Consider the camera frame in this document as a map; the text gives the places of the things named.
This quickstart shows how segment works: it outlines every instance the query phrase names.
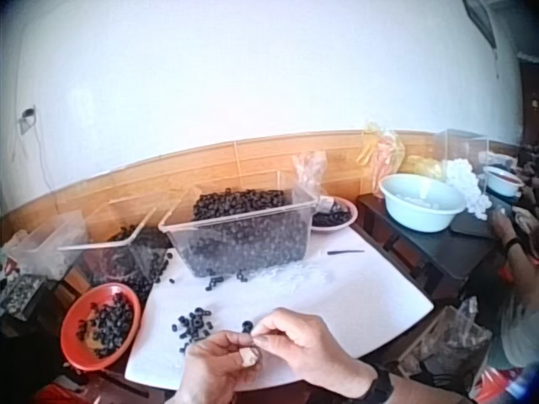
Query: hand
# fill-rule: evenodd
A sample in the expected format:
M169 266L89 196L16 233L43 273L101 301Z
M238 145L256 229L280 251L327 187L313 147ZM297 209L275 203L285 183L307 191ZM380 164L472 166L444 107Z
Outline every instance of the hand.
M255 345L285 360L298 377L341 396L359 398L376 379L376 371L352 359L318 316L277 309L252 335Z
M516 224L525 234L531 234L532 231L539 227L539 221L529 210L514 206L513 211L515 212Z
M524 197L524 199L526 199L530 204L532 205L537 205L537 202L536 202L536 196L535 194L533 193L533 189L530 188L530 187L524 187L522 188L522 196Z
M509 217L507 217L500 210L496 210L492 215L492 226L496 235L502 240L502 243L505 244L513 237L516 237L515 229Z
M174 403L229 404L240 380L253 381L261 369L258 361L243 367L240 348L253 346L247 333L220 331L187 348L185 371ZM260 356L257 348L251 348Z

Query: black watch strap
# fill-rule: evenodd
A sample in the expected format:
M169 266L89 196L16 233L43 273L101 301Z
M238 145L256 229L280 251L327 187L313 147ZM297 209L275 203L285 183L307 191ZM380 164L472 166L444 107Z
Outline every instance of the black watch strap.
M382 404L389 400L393 394L393 385L389 379L389 373L372 365L378 373L378 377L371 384L369 390L360 398L350 399L349 403Z
M505 244L504 250L505 250L505 256L509 255L509 250L511 247L513 247L515 244L519 244L522 247L522 244L520 244L520 240L517 237L511 238L507 244Z

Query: tabletop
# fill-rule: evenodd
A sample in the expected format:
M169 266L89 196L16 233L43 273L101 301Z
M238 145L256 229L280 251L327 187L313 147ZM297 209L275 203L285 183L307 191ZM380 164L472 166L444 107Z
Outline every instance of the tabletop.
M496 247L496 241L493 239L456 234L449 229L437 233L408 229L387 213L384 199L369 194L360 196L357 200L453 279L466 279Z
M344 350L361 357L380 348L420 321L433 308L430 300L369 237L349 228L313 233L306 258L272 268L240 283L231 277L211 292L208 279L195 278L175 251L160 284L153 286L141 329L125 370L128 380L175 390L184 370L182 340L171 326L195 307L212 312L215 330L241 330L284 306L318 314ZM362 252L328 255L335 250ZM262 375L240 391L297 381L276 357L264 358Z

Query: white cotton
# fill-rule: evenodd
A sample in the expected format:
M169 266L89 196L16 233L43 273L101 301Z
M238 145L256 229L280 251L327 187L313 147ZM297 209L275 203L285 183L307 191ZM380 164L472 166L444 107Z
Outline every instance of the white cotton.
M492 206L487 195L479 188L479 178L473 173L470 162L463 158L444 161L446 165L446 183L461 191L466 201L468 213L479 220L487 220L485 212Z

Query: dark side table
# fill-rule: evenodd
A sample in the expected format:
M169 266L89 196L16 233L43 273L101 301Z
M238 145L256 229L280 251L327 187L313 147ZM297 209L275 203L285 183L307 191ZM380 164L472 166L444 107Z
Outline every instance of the dark side table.
M391 228L392 235L384 244L384 250L394 253L395 243L404 240L421 253L422 263L411 268L411 275L417 279L425 274L424 291L428 295L433 294L444 276L464 284L468 275L496 249L496 241L489 238L456 234L449 229L422 233L401 226L387 213L384 200L372 194L360 196L357 205L365 213L363 227L367 233L372 235L375 219Z

